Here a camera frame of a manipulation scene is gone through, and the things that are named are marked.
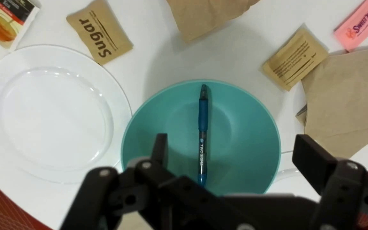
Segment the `white table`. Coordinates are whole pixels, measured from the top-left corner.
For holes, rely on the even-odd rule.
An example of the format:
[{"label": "white table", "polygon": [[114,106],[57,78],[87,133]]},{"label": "white table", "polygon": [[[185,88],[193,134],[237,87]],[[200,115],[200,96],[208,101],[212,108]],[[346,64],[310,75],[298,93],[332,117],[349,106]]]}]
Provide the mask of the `white table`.
[{"label": "white table", "polygon": [[[89,0],[41,0],[42,9],[19,47],[59,44],[89,55],[65,16]],[[333,28],[360,0],[260,0],[245,14],[202,39],[185,44],[166,0],[110,0],[110,6],[134,48],[105,65],[124,88],[133,112],[158,89],[186,79],[212,78],[234,83],[257,96],[275,117],[282,152],[292,149],[303,126],[295,119],[305,103],[301,85],[285,92],[264,76],[259,66],[303,23],[328,47],[341,51]],[[0,58],[7,52],[0,48]],[[368,167],[368,145],[355,157]],[[4,181],[18,173],[16,181]],[[41,182],[27,188],[18,171],[0,168],[0,188],[22,208],[43,223],[57,228],[78,185]],[[300,189],[290,188],[305,195]]]}]

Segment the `pen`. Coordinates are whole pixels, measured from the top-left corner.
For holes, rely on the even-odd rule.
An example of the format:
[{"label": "pen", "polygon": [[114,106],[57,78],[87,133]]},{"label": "pen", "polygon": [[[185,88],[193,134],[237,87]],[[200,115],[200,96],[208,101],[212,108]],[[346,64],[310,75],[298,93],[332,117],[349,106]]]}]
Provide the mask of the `pen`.
[{"label": "pen", "polygon": [[207,85],[202,84],[198,103],[198,182],[206,185],[207,181],[207,127],[208,127],[208,92]]}]

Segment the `blue pen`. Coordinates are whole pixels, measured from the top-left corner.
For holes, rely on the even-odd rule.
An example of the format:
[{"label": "blue pen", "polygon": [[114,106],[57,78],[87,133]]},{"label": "blue pen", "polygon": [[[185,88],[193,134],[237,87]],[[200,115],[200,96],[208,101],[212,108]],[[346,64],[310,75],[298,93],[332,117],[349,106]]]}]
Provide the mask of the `blue pen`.
[{"label": "blue pen", "polygon": [[202,84],[198,104],[198,182],[206,185],[207,181],[207,127],[208,127],[208,92],[207,85]]}]

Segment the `pink packet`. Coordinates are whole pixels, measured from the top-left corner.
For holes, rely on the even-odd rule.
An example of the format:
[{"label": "pink packet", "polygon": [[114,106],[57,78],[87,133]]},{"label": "pink packet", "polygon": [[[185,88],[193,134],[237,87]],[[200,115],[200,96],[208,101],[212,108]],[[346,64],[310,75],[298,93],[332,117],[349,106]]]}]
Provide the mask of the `pink packet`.
[{"label": "pink packet", "polygon": [[364,0],[335,30],[340,43],[351,51],[368,35],[368,0]]}]

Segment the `teal plate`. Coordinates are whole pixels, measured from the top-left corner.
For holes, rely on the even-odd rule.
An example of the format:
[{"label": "teal plate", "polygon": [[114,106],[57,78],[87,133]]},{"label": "teal plate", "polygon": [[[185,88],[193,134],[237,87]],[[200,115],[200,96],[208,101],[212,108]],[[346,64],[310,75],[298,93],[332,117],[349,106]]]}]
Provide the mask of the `teal plate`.
[{"label": "teal plate", "polygon": [[134,113],[124,134],[121,161],[149,156],[157,133],[167,133],[167,168],[176,176],[198,176],[198,98],[208,87],[208,180],[217,194],[264,193],[280,161],[276,124],[264,106],[245,90],[216,80],[190,80],[151,97]]}]

